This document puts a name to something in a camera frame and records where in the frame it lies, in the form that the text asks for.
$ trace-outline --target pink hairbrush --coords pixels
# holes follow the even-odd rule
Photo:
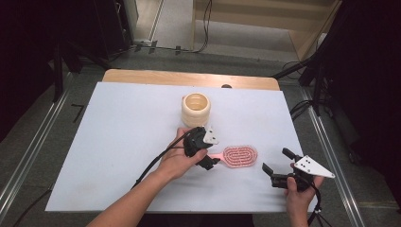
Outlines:
[[[236,146],[227,147],[222,153],[208,155],[220,159],[231,168],[248,167],[256,161],[257,151],[251,146]]]

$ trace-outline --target white table surface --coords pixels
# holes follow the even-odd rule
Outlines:
[[[165,187],[148,212],[286,211],[283,189],[271,187],[262,170],[266,163],[275,173],[292,171],[283,148],[303,156],[282,92],[115,82],[97,84],[45,210],[102,211],[127,193],[183,127],[182,97],[194,92],[212,103],[208,125],[220,142],[209,152],[252,145],[258,158],[245,168],[194,166]]]

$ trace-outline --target metal rail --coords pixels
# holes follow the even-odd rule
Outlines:
[[[21,159],[18,166],[15,168],[14,173],[11,175],[6,186],[3,188],[0,195],[0,225],[3,222],[12,202],[17,196],[17,193],[20,190],[27,173],[35,162],[36,156],[41,150],[44,140],[46,139],[54,122],[56,121],[62,105],[64,104],[65,99],[68,97],[69,90],[73,81],[73,74],[68,73],[64,83],[64,93],[61,94],[59,101],[51,105],[49,111],[44,118],[44,121],[42,122],[39,129],[36,131],[36,134],[30,142],[23,158]]]
[[[301,92],[305,100],[312,99],[312,95],[305,88],[301,87]],[[345,179],[344,173],[342,172],[336,152],[331,146],[322,120],[319,116],[316,115],[312,107],[309,107],[309,115],[312,120],[313,126],[315,127],[316,133],[318,134],[319,140],[322,144],[323,153],[326,157],[326,160],[331,170],[334,172],[334,174],[336,174],[336,178],[334,180],[337,185],[337,189],[340,192],[342,203],[344,204],[351,224],[354,227],[364,227],[365,223],[363,221],[362,215],[359,212],[359,208],[357,207],[357,202],[354,198],[348,182]]]

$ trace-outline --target wrist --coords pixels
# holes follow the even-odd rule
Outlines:
[[[293,212],[288,213],[291,227],[304,227],[307,224],[307,212]]]
[[[148,175],[150,178],[154,178],[155,181],[161,183],[163,186],[167,185],[170,183],[173,178],[171,176],[168,176],[168,174],[163,173],[162,171],[156,169],[153,172],[149,173]]]

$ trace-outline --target wooden table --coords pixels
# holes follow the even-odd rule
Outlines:
[[[102,81],[200,87],[222,87],[227,84],[236,89],[280,91],[277,80],[272,78],[166,71],[111,69],[105,73]]]
[[[209,3],[193,1],[192,47],[195,21],[203,20]],[[341,0],[213,0],[210,21],[287,29],[301,61],[328,31],[340,4]]]

